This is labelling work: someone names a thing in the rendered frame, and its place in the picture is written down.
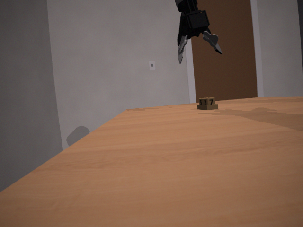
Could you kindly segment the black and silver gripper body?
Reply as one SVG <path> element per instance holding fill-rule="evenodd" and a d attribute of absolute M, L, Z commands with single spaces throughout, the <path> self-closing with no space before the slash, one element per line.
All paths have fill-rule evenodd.
<path fill-rule="evenodd" d="M 184 33 L 188 35 L 187 37 L 189 37 L 190 39 L 193 36 L 199 37 L 200 33 L 206 31 L 206 29 L 210 25 L 206 10 L 198 10 L 197 0 L 181 1 L 178 4 L 178 10 L 179 12 L 184 12 L 185 14 L 185 17 L 182 21 L 182 28 Z"/>

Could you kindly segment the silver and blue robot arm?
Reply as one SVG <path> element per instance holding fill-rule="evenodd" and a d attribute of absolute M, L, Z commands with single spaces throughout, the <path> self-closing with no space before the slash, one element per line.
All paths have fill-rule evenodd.
<path fill-rule="evenodd" d="M 177 6 L 177 7 L 178 7 L 178 4 L 179 4 L 181 1 L 183 1 L 183 0 L 175 0 L 175 3 L 176 3 L 176 6 Z M 182 21 L 183 21 L 184 17 L 185 17 L 185 14 L 184 14 L 184 12 L 183 12 L 183 13 L 181 13 L 181 17 L 180 17 L 179 32 L 180 32 L 180 30 L 181 30 Z"/>

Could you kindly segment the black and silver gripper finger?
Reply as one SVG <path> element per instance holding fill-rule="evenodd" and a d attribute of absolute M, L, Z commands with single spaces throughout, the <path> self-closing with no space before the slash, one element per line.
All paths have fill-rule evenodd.
<path fill-rule="evenodd" d="M 212 35 L 209 28 L 207 28 L 206 31 L 203 31 L 202 32 L 203 34 L 203 39 L 205 41 L 208 41 L 210 43 L 210 45 L 215 49 L 216 52 L 222 54 L 222 51 L 221 51 L 221 48 L 220 46 L 218 45 L 218 36 L 217 35 Z"/>
<path fill-rule="evenodd" d="M 184 33 L 183 28 L 181 28 L 178 34 L 178 59 L 180 64 L 183 58 L 182 54 L 184 52 L 184 47 L 186 44 L 187 44 L 187 35 Z"/>

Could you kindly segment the tan wooden tray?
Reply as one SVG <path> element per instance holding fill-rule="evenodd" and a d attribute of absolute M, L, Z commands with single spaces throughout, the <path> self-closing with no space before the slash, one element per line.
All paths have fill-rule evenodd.
<path fill-rule="evenodd" d="M 218 109 L 218 104 L 214 104 L 214 105 L 197 105 L 197 109 L 199 109 L 199 110 Z"/>

